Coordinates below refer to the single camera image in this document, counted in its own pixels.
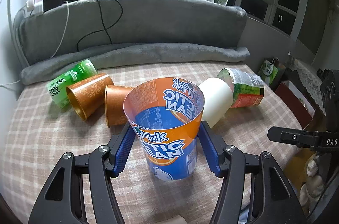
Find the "orange blue Arctic Ocean cup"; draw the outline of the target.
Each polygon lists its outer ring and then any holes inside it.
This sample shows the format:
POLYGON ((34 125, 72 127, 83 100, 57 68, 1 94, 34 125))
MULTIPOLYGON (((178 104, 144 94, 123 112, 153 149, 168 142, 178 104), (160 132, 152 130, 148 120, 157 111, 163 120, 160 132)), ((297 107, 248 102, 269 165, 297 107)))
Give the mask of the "orange blue Arctic Ocean cup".
POLYGON ((196 143, 204 95, 183 78, 157 78, 128 93, 123 110, 160 180, 188 178, 197 161, 196 143))

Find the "grey rolled blanket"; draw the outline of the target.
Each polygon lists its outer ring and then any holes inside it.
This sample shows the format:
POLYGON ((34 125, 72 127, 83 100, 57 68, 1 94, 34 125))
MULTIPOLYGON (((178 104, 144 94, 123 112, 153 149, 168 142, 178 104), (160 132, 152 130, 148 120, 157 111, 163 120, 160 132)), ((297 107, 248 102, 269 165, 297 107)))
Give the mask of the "grey rolled blanket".
POLYGON ((24 68, 20 79, 25 86, 52 80, 85 59, 90 60, 95 68, 104 69, 153 63, 238 63, 249 56, 245 47, 219 48, 192 43, 109 44, 37 62, 24 68))

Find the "black power adapter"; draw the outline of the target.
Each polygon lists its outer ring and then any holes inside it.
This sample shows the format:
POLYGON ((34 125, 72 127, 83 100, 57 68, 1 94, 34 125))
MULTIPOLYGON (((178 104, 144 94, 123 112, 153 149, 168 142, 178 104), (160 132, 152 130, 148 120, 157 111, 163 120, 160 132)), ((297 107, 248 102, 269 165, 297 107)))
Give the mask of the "black power adapter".
POLYGON ((65 0, 43 0, 43 12, 47 12, 51 9, 63 5, 65 0))

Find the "copper metallic cup right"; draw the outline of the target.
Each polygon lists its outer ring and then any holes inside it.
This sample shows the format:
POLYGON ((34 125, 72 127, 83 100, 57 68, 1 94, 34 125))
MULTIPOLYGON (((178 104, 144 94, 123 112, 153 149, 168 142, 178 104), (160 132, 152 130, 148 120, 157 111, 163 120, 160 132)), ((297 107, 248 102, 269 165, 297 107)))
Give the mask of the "copper metallic cup right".
POLYGON ((127 122, 123 110, 126 96, 133 90, 132 87, 107 85, 105 88, 105 117, 108 127, 123 125, 127 122))

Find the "green tea label cup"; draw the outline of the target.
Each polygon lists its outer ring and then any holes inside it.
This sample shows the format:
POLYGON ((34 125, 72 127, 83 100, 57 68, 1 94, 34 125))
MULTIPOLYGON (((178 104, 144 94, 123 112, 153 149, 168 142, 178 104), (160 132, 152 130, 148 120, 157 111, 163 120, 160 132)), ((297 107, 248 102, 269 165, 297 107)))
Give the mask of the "green tea label cup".
POLYGON ((97 75, 97 70, 92 62, 88 59, 83 60, 72 69, 49 82, 47 84, 47 91, 49 92, 52 101, 54 101, 54 103, 60 108, 63 108, 69 104, 66 87, 94 75, 97 75))

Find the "copper metallic cup left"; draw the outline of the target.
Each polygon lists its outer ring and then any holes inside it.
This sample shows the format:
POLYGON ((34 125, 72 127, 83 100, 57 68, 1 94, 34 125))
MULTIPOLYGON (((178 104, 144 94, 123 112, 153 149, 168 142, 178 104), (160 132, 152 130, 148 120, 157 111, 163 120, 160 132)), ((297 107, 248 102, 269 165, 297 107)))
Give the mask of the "copper metallic cup left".
POLYGON ((66 87, 69 102, 83 121, 104 103, 105 89, 109 85, 114 85, 111 77, 100 73, 66 87))

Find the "grey sofa back cushion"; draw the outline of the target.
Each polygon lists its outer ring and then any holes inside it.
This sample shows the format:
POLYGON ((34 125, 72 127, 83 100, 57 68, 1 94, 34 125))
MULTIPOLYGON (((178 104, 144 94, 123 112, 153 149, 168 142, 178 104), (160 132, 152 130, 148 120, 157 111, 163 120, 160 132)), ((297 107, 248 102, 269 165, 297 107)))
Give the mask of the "grey sofa back cushion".
POLYGON ((28 65, 87 48, 192 43, 238 48, 246 11, 205 0, 79 0, 14 26, 28 65))

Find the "copper metallic cup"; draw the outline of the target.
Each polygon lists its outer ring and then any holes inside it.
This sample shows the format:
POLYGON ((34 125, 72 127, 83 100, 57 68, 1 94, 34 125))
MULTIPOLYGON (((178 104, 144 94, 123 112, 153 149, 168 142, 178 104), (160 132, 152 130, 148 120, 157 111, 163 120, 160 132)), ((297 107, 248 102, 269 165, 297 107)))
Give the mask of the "copper metallic cup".
POLYGON ((105 89, 109 85, 114 85, 111 77, 100 73, 66 87, 69 102, 83 121, 104 103, 105 89))
POLYGON ((123 110, 126 96, 133 90, 132 87, 107 85, 105 88, 105 117, 108 127, 123 125, 127 122, 123 110))

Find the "white plastic cup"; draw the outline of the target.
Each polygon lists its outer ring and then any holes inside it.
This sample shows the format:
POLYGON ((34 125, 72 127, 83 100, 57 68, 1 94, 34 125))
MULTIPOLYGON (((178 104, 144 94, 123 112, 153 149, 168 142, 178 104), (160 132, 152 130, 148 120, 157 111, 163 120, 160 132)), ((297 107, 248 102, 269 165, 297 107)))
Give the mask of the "white plastic cup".
POLYGON ((219 78, 208 78, 199 85, 204 95, 202 120, 210 128, 225 115, 233 103, 233 93, 229 85, 219 78))

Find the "white power strip with plugs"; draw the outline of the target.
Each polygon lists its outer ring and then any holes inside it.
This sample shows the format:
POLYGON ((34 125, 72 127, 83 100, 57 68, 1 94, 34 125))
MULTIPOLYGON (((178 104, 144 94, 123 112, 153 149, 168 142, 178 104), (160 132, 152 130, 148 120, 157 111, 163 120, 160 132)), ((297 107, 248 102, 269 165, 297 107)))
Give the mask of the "white power strip with plugs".
POLYGON ((44 12, 44 0, 26 0, 26 9, 29 13, 36 16, 42 15, 44 12))

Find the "red green label cup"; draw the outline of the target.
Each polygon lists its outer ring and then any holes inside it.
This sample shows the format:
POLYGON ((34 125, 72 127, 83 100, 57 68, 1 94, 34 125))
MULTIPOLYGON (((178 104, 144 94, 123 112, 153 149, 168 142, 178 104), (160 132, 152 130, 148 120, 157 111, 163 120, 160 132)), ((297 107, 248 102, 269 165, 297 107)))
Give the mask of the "red green label cup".
POLYGON ((265 83, 256 74, 224 68, 217 78, 226 82, 233 93, 231 108, 258 106, 264 98, 265 83))

